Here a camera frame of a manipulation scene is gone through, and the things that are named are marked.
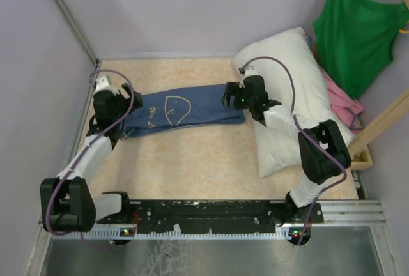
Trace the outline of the grey-blue pillowcase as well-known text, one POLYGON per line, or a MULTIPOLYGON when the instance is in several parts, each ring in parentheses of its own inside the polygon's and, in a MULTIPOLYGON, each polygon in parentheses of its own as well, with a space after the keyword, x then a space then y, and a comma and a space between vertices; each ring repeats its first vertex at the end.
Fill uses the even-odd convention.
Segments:
POLYGON ((143 95, 143 106, 124 120, 123 139, 202 125, 239 125, 243 110, 222 104, 225 85, 176 88, 143 95))

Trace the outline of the white pillow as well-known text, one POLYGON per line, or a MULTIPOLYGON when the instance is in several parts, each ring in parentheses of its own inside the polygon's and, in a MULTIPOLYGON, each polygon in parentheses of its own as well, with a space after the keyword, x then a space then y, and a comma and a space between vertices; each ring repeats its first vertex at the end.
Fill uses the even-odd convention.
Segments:
MULTIPOLYGON (((265 81, 269 98, 293 110, 297 120, 335 121, 345 144, 354 134, 332 111, 327 85, 301 27, 283 31, 242 49, 234 58, 239 69, 249 63, 265 81)), ((301 164, 298 139, 254 122, 261 178, 301 164)))

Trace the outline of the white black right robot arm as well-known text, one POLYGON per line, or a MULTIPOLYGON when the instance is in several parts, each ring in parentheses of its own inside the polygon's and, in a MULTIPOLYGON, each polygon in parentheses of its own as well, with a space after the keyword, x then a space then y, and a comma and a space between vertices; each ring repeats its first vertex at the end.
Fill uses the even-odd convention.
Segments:
POLYGON ((351 157, 338 124, 296 115, 293 110, 269 98, 260 75, 245 77, 242 82, 227 82, 222 104, 225 108, 247 109, 253 120, 277 130, 298 142, 302 175, 289 192, 286 216, 300 222, 325 191, 344 182, 351 157))

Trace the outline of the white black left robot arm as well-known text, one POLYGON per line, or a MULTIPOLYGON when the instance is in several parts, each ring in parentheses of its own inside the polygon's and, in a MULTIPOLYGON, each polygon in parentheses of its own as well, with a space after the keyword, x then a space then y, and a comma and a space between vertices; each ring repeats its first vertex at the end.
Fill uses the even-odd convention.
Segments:
POLYGON ((131 83, 121 87, 127 96, 108 77, 96 80, 94 114, 80 152, 56 177, 46 178, 40 184, 43 228, 53 235, 88 232, 99 219, 88 181, 117 145, 125 118, 143 106, 141 94, 134 91, 131 83))

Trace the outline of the pink shirt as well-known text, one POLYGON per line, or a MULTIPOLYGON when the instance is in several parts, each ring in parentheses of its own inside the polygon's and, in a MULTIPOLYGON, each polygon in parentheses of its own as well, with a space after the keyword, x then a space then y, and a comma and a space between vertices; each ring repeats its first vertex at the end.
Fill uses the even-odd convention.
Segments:
POLYGON ((327 85, 328 97, 330 106, 341 122, 349 127, 352 121, 352 113, 360 115, 364 112, 364 106, 358 101, 351 99, 320 67, 320 72, 325 79, 327 85))

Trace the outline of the green tank top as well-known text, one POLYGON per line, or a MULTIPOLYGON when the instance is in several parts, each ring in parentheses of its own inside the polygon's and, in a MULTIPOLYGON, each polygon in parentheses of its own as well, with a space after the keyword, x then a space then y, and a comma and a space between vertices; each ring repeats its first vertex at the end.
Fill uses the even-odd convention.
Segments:
POLYGON ((325 0, 313 23, 318 61, 350 98, 358 99, 393 61, 393 44, 407 22, 405 3, 325 0))

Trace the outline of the aluminium rail frame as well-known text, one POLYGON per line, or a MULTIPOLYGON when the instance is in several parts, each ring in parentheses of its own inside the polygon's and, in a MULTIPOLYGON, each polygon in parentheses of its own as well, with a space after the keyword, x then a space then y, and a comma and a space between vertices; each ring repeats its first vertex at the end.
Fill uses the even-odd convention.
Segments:
POLYGON ((86 178, 120 138, 121 123, 142 106, 107 76, 90 77, 96 116, 84 146, 40 186, 47 239, 28 275, 397 275, 382 207, 375 200, 131 200, 125 192, 93 199, 86 178))

